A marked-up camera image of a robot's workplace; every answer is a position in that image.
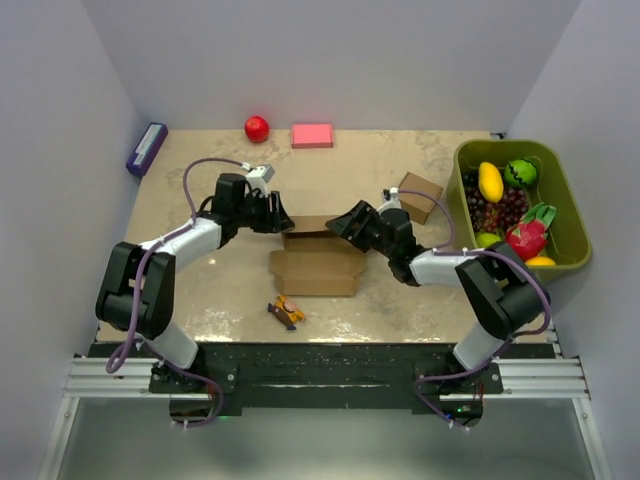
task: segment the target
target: white metal frame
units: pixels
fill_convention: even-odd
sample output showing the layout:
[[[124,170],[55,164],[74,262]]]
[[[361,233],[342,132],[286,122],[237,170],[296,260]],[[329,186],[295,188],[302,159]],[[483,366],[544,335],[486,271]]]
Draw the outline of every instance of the white metal frame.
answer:
[[[487,399],[571,399],[580,432],[596,480],[611,480],[609,465],[591,412],[589,391],[579,359],[565,359],[555,330],[548,332],[554,344],[553,359],[497,359],[504,392],[487,394]],[[64,452],[81,398],[206,398],[205,394],[152,394],[149,392],[151,366],[155,360],[130,358],[117,375],[105,371],[104,358],[76,358],[65,385],[62,403],[43,462],[39,480],[58,477]],[[444,401],[468,400],[471,395],[454,394]]]

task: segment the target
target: plastic container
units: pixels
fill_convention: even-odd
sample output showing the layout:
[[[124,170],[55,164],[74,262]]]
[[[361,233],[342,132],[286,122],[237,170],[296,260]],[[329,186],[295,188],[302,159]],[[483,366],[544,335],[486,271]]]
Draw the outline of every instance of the plastic container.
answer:
[[[531,140],[470,140],[456,150],[447,185],[447,202],[456,226],[456,248],[478,248],[464,196],[462,174],[490,162],[499,169],[516,158],[527,157],[538,169],[536,183],[527,189],[529,204],[544,202],[558,211],[549,228],[548,245],[541,255],[557,265],[530,267],[542,282],[584,266],[591,258],[591,242],[573,199],[560,160],[549,147]]]

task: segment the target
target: table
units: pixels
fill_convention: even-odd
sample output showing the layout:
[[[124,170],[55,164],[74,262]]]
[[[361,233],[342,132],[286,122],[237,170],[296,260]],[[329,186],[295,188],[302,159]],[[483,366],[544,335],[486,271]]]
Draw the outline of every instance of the table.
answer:
[[[486,138],[483,131],[337,130],[334,148],[293,150],[288,130],[273,131],[259,145],[249,143],[241,130],[173,130],[142,180],[126,240],[156,238],[189,218],[182,174],[198,158],[269,163],[276,170],[269,187],[281,192],[289,215],[338,215],[360,199],[378,206],[382,189],[397,186],[407,171],[446,186],[458,145]],[[192,170],[196,205],[213,194],[224,171],[235,169],[206,164]],[[425,246],[449,234],[438,209],[414,229]],[[241,231],[221,250],[186,267],[176,277],[174,319],[199,342],[457,342],[476,322],[462,289],[407,287],[393,278],[382,255],[369,252],[356,296],[297,298],[308,320],[287,332],[266,310],[277,294],[269,252],[280,248],[279,235]],[[97,336],[98,341],[123,339],[124,333],[106,324]]]

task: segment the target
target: robotic arm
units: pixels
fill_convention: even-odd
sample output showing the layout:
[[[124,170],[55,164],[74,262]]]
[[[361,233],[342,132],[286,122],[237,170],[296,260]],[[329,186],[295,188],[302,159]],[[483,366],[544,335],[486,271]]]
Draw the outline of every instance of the robotic arm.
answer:
[[[427,249],[413,235],[409,214],[398,200],[398,189],[386,190],[383,195],[386,202],[377,210],[360,201],[346,214],[327,222],[327,227],[363,252],[374,249],[382,253],[394,277],[404,284],[462,286],[478,324],[454,347],[448,373],[477,369],[543,310],[537,289],[521,273],[526,266],[502,242],[488,248],[487,256],[450,255]],[[496,254],[521,268],[496,261]],[[548,301],[544,287],[539,283],[537,287]]]
[[[240,228],[279,233],[294,227],[282,207],[279,192],[267,189],[274,169],[270,165],[242,166],[248,170],[247,175],[221,174],[215,194],[206,198],[182,227],[139,245],[117,244],[96,302],[97,317],[121,331],[130,330],[137,305],[135,333],[162,358],[198,374],[206,374],[199,368],[203,362],[196,362],[200,349],[172,320],[176,273],[200,256],[222,248]],[[135,302],[136,274],[141,262],[144,287],[139,282],[140,301]]]

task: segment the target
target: pink rectangular block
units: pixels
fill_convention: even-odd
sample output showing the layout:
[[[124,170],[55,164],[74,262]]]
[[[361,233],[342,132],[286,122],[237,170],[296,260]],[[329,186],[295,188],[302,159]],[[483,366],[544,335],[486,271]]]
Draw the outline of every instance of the pink rectangular block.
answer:
[[[333,126],[323,124],[296,124],[291,127],[291,148],[333,147]]]

